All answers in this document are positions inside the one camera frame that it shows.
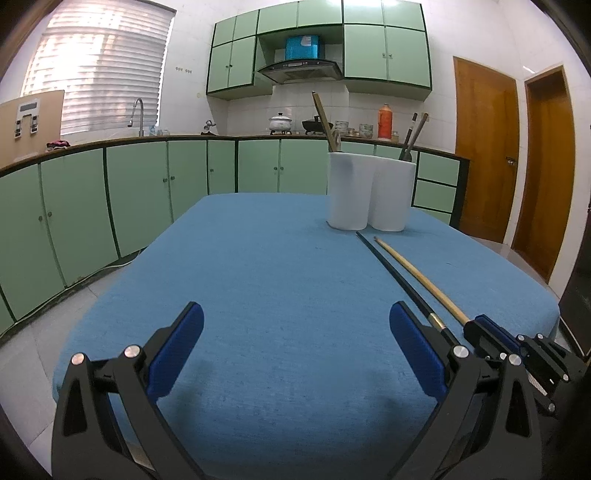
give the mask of range hood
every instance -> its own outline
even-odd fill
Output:
[[[261,68],[259,73],[277,83],[308,82],[328,78],[343,79],[343,73],[335,61],[319,59],[284,60]]]

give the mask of blind slat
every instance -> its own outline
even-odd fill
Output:
[[[30,61],[22,95],[63,89],[62,134],[123,128],[136,98],[158,118],[174,14],[135,0],[64,0]]]

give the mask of orange thermos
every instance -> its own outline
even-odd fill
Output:
[[[392,140],[392,109],[388,104],[378,111],[378,139]]]

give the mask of blue box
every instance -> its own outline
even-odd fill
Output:
[[[322,54],[321,48],[318,35],[291,37],[285,44],[285,59],[317,59]]]

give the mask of pot lid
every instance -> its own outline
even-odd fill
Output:
[[[291,122],[291,118],[283,115],[283,113],[281,113],[281,112],[278,115],[269,119],[269,121],[271,121],[271,120],[285,120],[285,121]]]

